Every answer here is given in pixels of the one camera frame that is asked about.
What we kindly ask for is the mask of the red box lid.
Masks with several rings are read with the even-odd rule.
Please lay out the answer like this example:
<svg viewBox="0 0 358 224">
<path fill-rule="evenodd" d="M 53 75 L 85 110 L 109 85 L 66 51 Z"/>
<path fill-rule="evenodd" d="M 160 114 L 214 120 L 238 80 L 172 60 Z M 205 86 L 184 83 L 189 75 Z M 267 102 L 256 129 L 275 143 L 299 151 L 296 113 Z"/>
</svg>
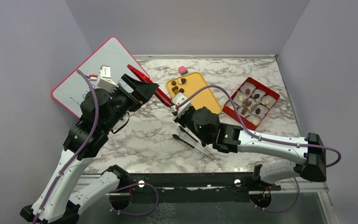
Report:
<svg viewBox="0 0 358 224">
<path fill-rule="evenodd" d="M 161 103 L 167 107 L 172 105 L 171 99 L 159 88 L 157 83 L 152 82 L 147 75 L 130 64 L 127 65 L 127 68 L 143 83 L 143 89 L 146 90 L 147 95 L 151 95 L 151 91 L 154 90 L 154 96 L 156 96 Z"/>
</svg>

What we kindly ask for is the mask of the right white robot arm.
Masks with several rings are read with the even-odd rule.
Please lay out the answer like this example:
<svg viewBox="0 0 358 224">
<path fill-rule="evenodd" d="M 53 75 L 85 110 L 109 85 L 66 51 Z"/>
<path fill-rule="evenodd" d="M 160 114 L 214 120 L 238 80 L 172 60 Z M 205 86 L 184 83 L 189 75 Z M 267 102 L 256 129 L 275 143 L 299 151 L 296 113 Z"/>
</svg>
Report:
<svg viewBox="0 0 358 224">
<path fill-rule="evenodd" d="M 311 182 L 327 180 L 326 150 L 316 133 L 298 138 L 262 135 L 221 123 L 219 116 L 206 107 L 196 110 L 193 106 L 179 109 L 172 106 L 172 114 L 174 122 L 193 133 L 202 145 L 211 145 L 221 153 L 258 153 L 280 158 L 278 162 L 255 166 L 250 177 L 254 189 L 296 177 Z"/>
</svg>

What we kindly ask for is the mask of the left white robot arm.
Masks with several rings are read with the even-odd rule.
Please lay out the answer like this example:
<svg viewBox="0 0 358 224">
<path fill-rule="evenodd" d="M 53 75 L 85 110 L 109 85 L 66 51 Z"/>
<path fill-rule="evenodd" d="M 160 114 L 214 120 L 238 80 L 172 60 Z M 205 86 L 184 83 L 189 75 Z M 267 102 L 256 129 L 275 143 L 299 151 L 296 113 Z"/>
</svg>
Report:
<svg viewBox="0 0 358 224">
<path fill-rule="evenodd" d="M 74 188 L 87 166 L 107 142 L 109 133 L 126 114 L 137 111 L 154 95 L 158 84 L 141 82 L 123 75 L 133 89 L 127 92 L 111 81 L 98 80 L 98 87 L 85 95 L 82 115 L 69 130 L 58 165 L 45 190 L 31 205 L 21 209 L 27 222 L 74 224 L 96 200 L 111 191 L 130 192 L 128 172 L 113 165 L 99 179 L 78 192 Z"/>
</svg>

